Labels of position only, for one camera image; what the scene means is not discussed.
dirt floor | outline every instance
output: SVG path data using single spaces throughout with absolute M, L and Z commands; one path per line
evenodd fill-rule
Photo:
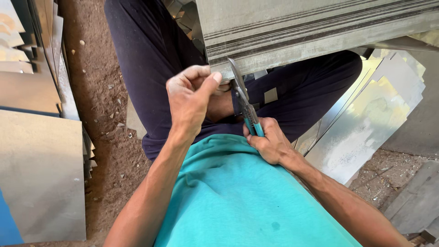
M 116 127 L 118 123 L 125 123 L 128 94 L 105 19 L 104 0 L 58 3 L 64 17 L 73 94 L 79 116 L 96 146 L 98 167 L 91 172 L 93 178 L 85 183 L 87 241 L 21 246 L 101 247 L 113 221 L 151 163 L 142 151 L 140 140 L 135 138 L 135 131 L 125 126 Z M 84 40 L 85 45 L 81 45 L 80 40 Z M 129 133 L 133 134 L 132 138 L 128 137 Z M 425 160 L 425 157 L 378 150 L 349 188 L 379 208 L 413 177 Z

person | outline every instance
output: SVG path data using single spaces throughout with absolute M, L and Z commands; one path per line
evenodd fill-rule
M 104 10 L 153 161 L 104 247 L 411 246 L 291 148 L 357 79 L 358 55 L 336 52 L 247 81 L 265 134 L 251 136 L 230 117 L 239 113 L 233 89 L 160 0 L 106 0 Z M 278 99 L 265 103 L 273 88 Z

leg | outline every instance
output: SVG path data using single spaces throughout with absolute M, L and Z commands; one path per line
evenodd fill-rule
M 275 118 L 292 142 L 335 104 L 358 78 L 361 69 L 360 57 L 351 51 L 296 62 L 250 81 L 247 85 L 250 103 L 259 103 L 257 115 Z M 265 104 L 264 92 L 274 87 L 278 100 Z
M 128 94 L 148 132 L 142 146 L 154 160 L 171 128 L 166 81 L 206 62 L 160 0 L 107 0 L 104 9 Z

fingernail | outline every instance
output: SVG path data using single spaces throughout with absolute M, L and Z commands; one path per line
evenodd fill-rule
M 223 79 L 223 76 L 220 72 L 215 72 L 215 75 L 213 75 L 213 79 L 216 80 L 218 84 L 221 83 L 221 80 Z

forearm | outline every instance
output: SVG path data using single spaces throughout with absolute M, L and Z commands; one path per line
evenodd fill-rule
M 325 210 L 363 246 L 411 246 L 384 215 L 360 196 L 311 166 L 295 154 L 285 168 L 306 184 Z
M 187 137 L 184 131 L 171 129 L 147 176 L 116 218 L 104 247 L 153 245 L 192 142 L 193 138 Z

